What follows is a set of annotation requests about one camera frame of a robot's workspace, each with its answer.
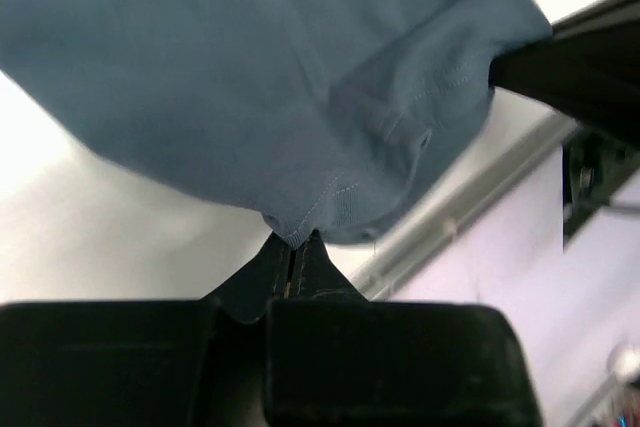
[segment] white background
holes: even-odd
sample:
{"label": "white background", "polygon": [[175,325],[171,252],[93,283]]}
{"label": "white background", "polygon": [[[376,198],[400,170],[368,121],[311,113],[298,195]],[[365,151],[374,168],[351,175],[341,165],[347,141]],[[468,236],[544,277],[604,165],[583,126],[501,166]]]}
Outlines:
{"label": "white background", "polygon": [[[640,174],[618,200],[640,205]],[[505,313],[547,425],[561,426],[604,384],[613,348],[640,342],[639,239],[640,217],[600,212],[563,251],[558,151],[394,300],[483,303]]]}

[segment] cable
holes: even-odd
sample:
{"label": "cable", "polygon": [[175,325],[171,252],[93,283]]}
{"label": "cable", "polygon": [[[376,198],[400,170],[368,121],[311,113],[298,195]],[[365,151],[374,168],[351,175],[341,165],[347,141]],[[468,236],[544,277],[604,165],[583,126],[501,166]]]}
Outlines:
{"label": "cable", "polygon": [[629,215],[632,217],[640,217],[640,204],[630,204],[624,202],[612,202],[609,199],[598,199],[595,197],[587,197],[580,199],[578,205],[588,209],[605,209],[608,212]]}

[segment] white wall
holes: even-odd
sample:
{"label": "white wall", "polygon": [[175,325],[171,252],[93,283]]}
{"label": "white wall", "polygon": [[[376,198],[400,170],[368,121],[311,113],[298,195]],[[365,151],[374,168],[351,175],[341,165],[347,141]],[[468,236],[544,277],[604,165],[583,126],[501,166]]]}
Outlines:
{"label": "white wall", "polygon": [[[558,152],[394,297],[502,310],[551,427],[605,382],[615,345],[640,340],[640,218],[599,213],[563,251],[561,172]],[[640,203],[640,175],[620,198]]]}
{"label": "white wall", "polygon": [[197,297],[269,234],[98,160],[1,74],[0,166],[0,302]]}

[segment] stitching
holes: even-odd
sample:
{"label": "stitching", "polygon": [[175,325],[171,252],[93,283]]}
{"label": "stitching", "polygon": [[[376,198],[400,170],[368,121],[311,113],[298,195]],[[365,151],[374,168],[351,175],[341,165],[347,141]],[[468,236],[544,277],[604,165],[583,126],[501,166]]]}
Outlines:
{"label": "stitching", "polygon": [[402,119],[402,113],[398,114],[398,118],[396,119],[396,121],[391,126],[391,129],[389,129],[389,132],[387,132],[387,135],[384,136],[384,141],[385,142],[387,140],[389,140],[389,137],[391,137],[391,134],[393,134],[393,131],[395,130],[396,126],[398,125],[398,123],[400,122],[401,119]]}
{"label": "stitching", "polygon": [[349,192],[351,189],[355,189],[357,186],[358,186],[358,184],[353,184],[353,185],[350,185],[349,187],[346,187],[344,189],[337,190],[337,191],[335,191],[333,193],[333,195],[331,197],[335,197],[336,195],[342,194],[344,192]]}
{"label": "stitching", "polygon": [[284,240],[290,239],[291,237],[294,237],[295,235],[298,234],[298,232],[300,232],[300,230],[302,229],[302,227],[304,226],[305,221],[307,220],[307,218],[311,215],[311,212],[313,212],[315,210],[315,208],[318,206],[318,204],[320,203],[320,201],[322,200],[322,198],[325,196],[325,194],[329,191],[329,189],[333,186],[333,184],[335,184],[338,179],[342,176],[342,172],[340,172],[340,174],[331,181],[331,183],[327,186],[326,189],[324,189],[324,191],[320,194],[320,196],[318,197],[318,200],[316,200],[316,203],[313,204],[311,206],[311,208],[309,209],[309,211],[305,214],[305,216],[302,218],[302,220],[300,221],[300,225],[298,226],[298,228],[292,232],[291,234],[287,235],[286,237],[284,237]]}
{"label": "stitching", "polygon": [[[472,59],[475,59],[476,57],[483,55],[484,53],[490,51],[489,48],[485,48],[480,50],[479,52],[476,52],[475,54],[472,54],[470,57],[468,57],[464,62],[462,62],[462,64],[459,64],[458,66],[454,67],[453,69],[450,70],[444,70],[444,71],[439,71],[439,72],[434,72],[433,76],[439,76],[439,77],[443,77],[443,76],[447,76],[447,75],[451,75],[455,72],[458,72],[460,70],[462,70],[463,68],[465,68],[468,64],[469,61]],[[411,87],[411,90],[414,90],[417,86],[420,85],[424,85],[424,83],[426,83],[427,79],[423,78],[421,79],[419,82],[416,82],[415,84],[413,84],[413,86]],[[456,82],[453,83],[449,83],[447,84],[447,88],[451,88],[451,87],[457,87],[460,86],[466,82],[469,81],[469,76],[464,77],[461,80],[458,80]],[[414,96],[413,98],[411,98],[409,100],[409,102],[415,102],[416,100],[425,97],[426,95],[428,95],[429,93],[432,93],[434,91],[435,88],[432,89],[427,89],[422,91],[422,93]],[[393,108],[393,103],[389,104],[389,108],[387,109],[387,111],[385,112],[382,120],[380,121],[380,124],[378,125],[378,129],[377,131],[380,132],[380,130],[382,129],[384,123],[386,122],[387,118],[389,117],[389,114],[391,113],[391,110]],[[385,136],[385,140],[387,140],[389,138],[389,136],[391,135],[391,133],[393,132],[393,130],[396,128],[396,126],[398,125],[398,122],[400,122],[400,119],[402,118],[402,113],[400,113],[398,115],[398,119],[396,120],[396,122],[393,124],[391,131]],[[320,203],[320,201],[322,200],[322,198],[325,196],[325,194],[329,191],[329,189],[338,181],[338,179],[342,176],[342,172],[340,174],[338,174],[338,176],[336,178],[334,178],[331,183],[327,186],[326,189],[324,189],[324,191],[320,194],[320,196],[318,197],[318,200],[316,200],[316,202],[311,206],[311,208],[309,209],[309,211],[304,215],[304,217],[302,218],[302,220],[300,221],[300,224],[298,225],[298,228],[293,231],[291,234],[287,235],[286,237],[283,237],[283,240],[288,240],[294,236],[296,236],[298,234],[298,232],[300,232],[300,230],[302,230],[302,227],[304,227],[304,223],[305,221],[309,218],[309,215],[311,215],[311,213],[315,210],[315,208],[318,206],[318,204]],[[334,196],[342,193],[342,192],[347,192],[348,190],[351,190],[355,187],[357,187],[358,184],[352,185],[350,187],[347,187],[346,189],[342,189],[338,192],[334,193]]]}

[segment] seam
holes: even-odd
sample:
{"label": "seam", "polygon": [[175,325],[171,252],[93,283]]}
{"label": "seam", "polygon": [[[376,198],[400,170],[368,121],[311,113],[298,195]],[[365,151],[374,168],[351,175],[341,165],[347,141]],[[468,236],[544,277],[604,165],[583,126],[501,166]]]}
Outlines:
{"label": "seam", "polygon": [[[439,72],[434,72],[433,76],[443,77],[443,76],[451,75],[451,74],[453,74],[453,73],[455,73],[455,72],[458,72],[458,71],[462,70],[463,68],[465,68],[465,67],[469,64],[469,61],[470,61],[470,60],[475,59],[476,57],[478,57],[478,56],[480,56],[480,55],[483,55],[484,53],[486,53],[486,52],[488,52],[488,51],[490,51],[490,49],[489,49],[489,48],[482,49],[482,50],[480,50],[479,52],[476,52],[475,54],[472,54],[472,55],[471,55],[470,57],[468,57],[464,62],[462,62],[461,64],[457,65],[456,67],[454,67],[454,68],[452,68],[452,69],[449,69],[449,70],[442,70],[442,71],[439,71]],[[469,81],[469,79],[470,79],[470,76],[469,76],[469,75],[467,75],[466,77],[464,77],[464,78],[462,78],[462,79],[460,79],[460,80],[458,80],[458,81],[455,81],[455,82],[449,82],[449,83],[447,83],[445,88],[450,89],[450,88],[453,88],[453,87],[458,87],[458,86],[460,86],[460,85],[462,85],[462,84],[464,84],[464,83],[468,82],[468,81]],[[425,82],[426,82],[426,79],[422,79],[422,80],[420,80],[419,82],[417,82],[417,83],[415,83],[415,84],[413,84],[413,85],[412,85],[411,90],[415,89],[415,88],[416,88],[416,86],[418,86],[418,85],[424,85],[424,83],[425,83]],[[413,103],[413,102],[415,102],[416,100],[418,100],[419,98],[422,98],[422,97],[424,97],[424,96],[428,95],[429,93],[434,92],[434,90],[435,90],[435,89],[436,89],[436,87],[431,88],[431,89],[426,89],[426,90],[424,90],[421,94],[418,94],[418,95],[414,96],[413,98],[411,98],[411,99],[409,100],[409,102],[410,102],[410,103]],[[390,103],[390,104],[389,104],[389,107],[388,107],[387,111],[385,112],[385,114],[384,114],[384,116],[383,116],[382,120],[380,121],[380,124],[378,125],[378,129],[377,129],[378,133],[381,133],[380,131],[381,131],[382,127],[384,126],[384,123],[385,123],[385,122],[386,122],[386,120],[388,119],[388,117],[389,117],[389,115],[390,115],[390,113],[391,113],[391,110],[392,110],[392,108],[393,108],[393,105],[394,105],[393,103]],[[405,114],[405,112],[400,112],[400,113],[398,114],[398,119],[396,119],[396,122],[393,124],[393,126],[392,126],[392,128],[391,128],[390,132],[389,132],[387,135],[385,135],[385,137],[384,137],[385,141],[386,141],[386,140],[388,140],[388,138],[390,137],[390,135],[391,135],[391,133],[393,132],[393,130],[396,128],[396,126],[398,125],[398,123],[400,122],[400,120],[403,118],[404,114]],[[287,241],[287,240],[291,239],[292,237],[295,237],[296,235],[298,235],[298,233],[300,232],[300,230],[302,230],[302,227],[304,227],[306,220],[309,218],[309,216],[310,216],[310,215],[313,213],[313,211],[316,209],[316,207],[318,206],[318,204],[320,203],[320,201],[324,198],[324,196],[327,194],[327,192],[329,191],[329,189],[331,189],[331,187],[332,187],[332,186],[333,186],[333,185],[338,181],[338,179],[340,179],[340,177],[342,177],[342,174],[343,174],[343,173],[342,173],[342,172],[340,172],[340,174],[338,174],[338,176],[336,176],[336,177],[335,177],[335,178],[334,178],[334,179],[329,183],[329,185],[328,185],[328,186],[324,189],[324,191],[320,194],[320,196],[318,197],[318,199],[316,200],[316,202],[311,206],[311,208],[310,208],[310,209],[307,211],[307,213],[304,215],[304,217],[303,217],[303,218],[302,218],[302,220],[300,221],[300,224],[298,224],[298,227],[296,228],[296,230],[295,230],[295,231],[293,231],[291,234],[287,235],[286,237],[283,237],[283,238],[282,238],[284,241]],[[336,196],[337,194],[340,194],[340,193],[343,193],[343,192],[347,192],[347,191],[349,191],[349,190],[351,190],[351,189],[353,189],[353,188],[355,188],[355,187],[357,187],[357,186],[358,186],[358,184],[355,184],[355,185],[352,185],[352,186],[347,187],[347,188],[345,188],[345,189],[342,189],[342,190],[340,190],[340,191],[337,191],[337,192],[335,192],[335,193],[333,194],[333,196]]]}
{"label": "seam", "polygon": [[318,206],[318,204],[320,203],[322,198],[326,195],[326,193],[329,191],[329,189],[333,186],[333,184],[335,184],[338,181],[338,179],[340,177],[342,177],[342,172],[335,179],[333,179],[329,185],[327,185],[327,188],[322,191],[322,193],[318,197],[318,200],[316,200],[316,203],[313,204],[311,206],[311,208],[309,209],[309,211],[304,215],[304,217],[300,221],[300,224],[298,225],[298,228],[294,232],[292,232],[291,234],[289,234],[286,237],[284,237],[284,240],[290,239],[291,237],[295,237],[298,234],[298,232],[300,232],[300,230],[304,226],[305,221],[309,218],[309,216],[315,210],[315,208]]}
{"label": "seam", "polygon": [[344,189],[337,190],[337,191],[335,191],[333,193],[333,195],[331,197],[335,197],[336,195],[343,194],[345,192],[349,192],[350,190],[355,189],[357,186],[358,186],[358,184],[353,184],[353,185],[350,185],[349,187],[346,187]]}

